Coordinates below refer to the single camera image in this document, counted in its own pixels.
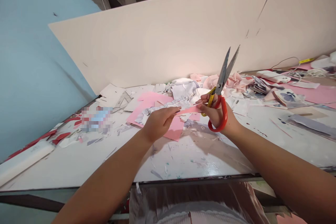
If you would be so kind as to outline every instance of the white table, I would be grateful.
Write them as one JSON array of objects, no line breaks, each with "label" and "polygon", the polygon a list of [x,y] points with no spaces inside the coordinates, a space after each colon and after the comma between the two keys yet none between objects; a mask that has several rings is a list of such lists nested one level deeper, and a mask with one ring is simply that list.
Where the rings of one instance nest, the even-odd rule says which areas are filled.
[{"label": "white table", "polygon": [[[334,126],[336,112],[318,110],[329,117],[316,120]],[[129,114],[130,112],[114,113],[114,128],[125,123]],[[254,106],[249,108],[247,117],[236,117],[245,127],[317,167],[336,166],[335,142],[288,124],[285,126],[287,135],[271,121],[279,121],[278,118],[286,120],[289,115],[291,113],[287,110]],[[74,122],[68,122],[60,132],[74,131]],[[208,117],[201,117],[200,123],[207,122]],[[114,149],[117,151],[138,130],[139,128],[132,127],[119,136],[112,130],[111,135],[103,141],[89,146],[87,142],[101,137],[101,134],[86,133],[86,142],[77,142],[66,148],[58,146],[47,158],[41,159],[3,185],[0,192],[80,187]],[[162,181],[151,173],[152,170],[156,171],[165,183],[176,179],[256,173],[254,167],[233,143],[226,138],[220,141],[214,135],[206,133],[203,133],[202,137],[188,134],[181,137],[179,142],[167,138],[157,140],[145,155],[134,182]]]}]

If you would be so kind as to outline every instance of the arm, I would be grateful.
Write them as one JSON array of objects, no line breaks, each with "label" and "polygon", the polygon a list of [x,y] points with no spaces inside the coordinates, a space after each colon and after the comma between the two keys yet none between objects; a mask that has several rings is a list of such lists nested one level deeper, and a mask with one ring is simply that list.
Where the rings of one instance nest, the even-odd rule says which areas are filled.
[{"label": "arm", "polygon": [[107,159],[76,191],[53,221],[58,223],[107,223],[124,199],[140,162],[152,144],[169,129],[180,107],[154,111],[146,125]]},{"label": "arm", "polygon": [[[207,103],[208,99],[209,95],[203,95],[197,103]],[[245,128],[226,106],[228,122],[221,133],[240,149],[273,190],[308,223],[335,223],[336,178]],[[203,104],[199,107],[217,127],[222,109]]]}]

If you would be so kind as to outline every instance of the scissors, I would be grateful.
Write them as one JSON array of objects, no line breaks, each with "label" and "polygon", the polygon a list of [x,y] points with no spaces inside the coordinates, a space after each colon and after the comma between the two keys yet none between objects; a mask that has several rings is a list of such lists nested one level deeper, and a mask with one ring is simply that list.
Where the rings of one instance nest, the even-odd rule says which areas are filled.
[{"label": "scissors", "polygon": [[226,57],[225,57],[225,60],[224,60],[223,66],[222,66],[222,70],[220,71],[221,73],[219,75],[217,85],[213,89],[211,89],[211,91],[208,93],[208,94],[210,94],[210,98],[209,98],[209,101],[208,101],[208,107],[211,107],[214,96],[218,95],[218,100],[217,100],[217,103],[215,105],[215,109],[219,108],[219,106],[222,105],[222,110],[223,110],[223,121],[220,122],[218,128],[213,128],[212,123],[209,120],[208,126],[209,126],[209,129],[213,132],[219,132],[219,131],[223,130],[227,121],[228,121],[228,115],[227,115],[228,112],[226,110],[225,97],[222,96],[222,90],[223,90],[223,87],[224,87],[227,79],[229,78],[232,67],[233,67],[233,65],[236,61],[236,58],[237,58],[237,55],[238,55],[238,52],[239,52],[239,47],[240,47],[240,45],[238,46],[237,51],[235,52],[233,58],[231,59],[229,66],[227,66],[228,61],[229,61],[229,55],[230,55],[231,47],[229,48],[228,52],[226,53]]}]

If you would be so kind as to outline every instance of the table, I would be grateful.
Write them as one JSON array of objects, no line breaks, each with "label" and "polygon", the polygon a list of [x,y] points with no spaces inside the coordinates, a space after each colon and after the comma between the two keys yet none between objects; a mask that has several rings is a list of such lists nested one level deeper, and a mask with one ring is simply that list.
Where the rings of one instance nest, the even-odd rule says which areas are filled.
[{"label": "table", "polygon": [[[320,108],[317,110],[329,116],[316,119],[317,121],[334,126],[335,111]],[[57,146],[46,158],[0,187],[0,202],[59,211],[62,203],[47,200],[50,205],[47,206],[46,201],[37,198],[32,201],[31,195],[46,190],[75,192],[111,152],[117,151],[140,130],[138,127],[131,127],[119,135],[115,131],[126,122],[129,115],[130,112],[114,113],[112,131],[103,141],[88,145],[90,140],[101,137],[98,132],[90,132],[86,133],[87,140],[84,143],[77,142],[66,148]],[[235,114],[245,127],[311,164],[328,168],[328,172],[335,174],[336,142],[289,124],[285,125],[285,133],[273,123],[279,119],[285,121],[289,115],[291,113],[287,110],[258,106],[250,107],[246,117]],[[201,117],[201,124],[206,125],[207,122],[208,117]],[[74,123],[75,121],[67,122],[58,132],[74,131]],[[152,170],[162,179],[151,173]],[[262,178],[227,138],[218,139],[207,133],[195,135],[192,132],[184,132],[179,142],[161,138],[154,143],[145,155],[134,183],[138,182],[141,188],[177,183],[223,183],[233,180],[256,181]]]}]

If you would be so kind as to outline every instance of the partition board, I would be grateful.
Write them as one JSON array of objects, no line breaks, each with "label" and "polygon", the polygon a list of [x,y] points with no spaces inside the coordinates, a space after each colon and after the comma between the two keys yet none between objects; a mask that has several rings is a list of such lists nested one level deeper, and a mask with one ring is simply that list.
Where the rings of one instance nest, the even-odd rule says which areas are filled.
[{"label": "partition board", "polygon": [[148,0],[49,26],[98,94],[108,83],[125,88],[219,72],[265,1]]},{"label": "partition board", "polygon": [[[236,67],[267,69],[293,56],[303,60],[329,54],[336,50],[335,21],[336,0],[267,0]],[[297,64],[290,59],[279,66]]]}]

